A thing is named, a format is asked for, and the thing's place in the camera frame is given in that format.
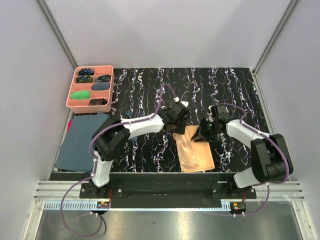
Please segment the peach cloth napkin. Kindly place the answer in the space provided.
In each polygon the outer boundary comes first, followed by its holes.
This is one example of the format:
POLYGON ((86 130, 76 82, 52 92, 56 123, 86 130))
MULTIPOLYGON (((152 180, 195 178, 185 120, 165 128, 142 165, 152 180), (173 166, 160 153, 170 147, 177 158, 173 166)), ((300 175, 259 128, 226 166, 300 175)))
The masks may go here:
POLYGON ((173 134, 180 168, 183 173, 196 173, 215 169, 210 144, 191 140, 198 127, 198 125, 187 126, 184 134, 173 134))

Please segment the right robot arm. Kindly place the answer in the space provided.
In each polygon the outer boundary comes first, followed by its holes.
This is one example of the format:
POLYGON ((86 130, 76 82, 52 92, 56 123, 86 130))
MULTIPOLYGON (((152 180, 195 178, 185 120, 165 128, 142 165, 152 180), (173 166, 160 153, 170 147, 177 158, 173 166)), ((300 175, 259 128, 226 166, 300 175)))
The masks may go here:
POLYGON ((214 136, 225 134, 250 149, 251 167, 236 173, 227 185, 228 195, 239 198, 245 188, 265 183, 282 184, 293 173, 293 164, 285 138, 281 134, 269 134, 247 123, 246 112, 231 103, 212 105, 192 136, 194 142, 212 142, 214 136))

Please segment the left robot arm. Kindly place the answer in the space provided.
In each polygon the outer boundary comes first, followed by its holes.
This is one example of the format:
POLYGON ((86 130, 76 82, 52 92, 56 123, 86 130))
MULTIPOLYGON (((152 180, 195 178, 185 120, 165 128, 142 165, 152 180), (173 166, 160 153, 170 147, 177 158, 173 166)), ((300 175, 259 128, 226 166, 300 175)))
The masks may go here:
POLYGON ((187 101, 178 101, 172 107, 158 109, 155 113, 143 117, 108 117, 93 134, 89 144, 89 152, 94 157, 90 192, 97 198, 103 198, 108 193, 107 184, 110 181, 113 161, 123 154, 129 140, 151 133, 183 134, 189 117, 187 101))

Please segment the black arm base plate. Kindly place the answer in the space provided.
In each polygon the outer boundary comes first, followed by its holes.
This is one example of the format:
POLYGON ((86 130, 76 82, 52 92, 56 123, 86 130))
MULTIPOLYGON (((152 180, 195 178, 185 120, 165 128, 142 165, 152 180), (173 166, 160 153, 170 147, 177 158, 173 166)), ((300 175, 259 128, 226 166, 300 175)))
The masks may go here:
POLYGON ((210 199, 257 198, 253 187, 237 188, 234 173, 110 173, 109 183, 97 187, 92 180, 81 184, 81 199, 124 199, 132 196, 204 196, 210 199))

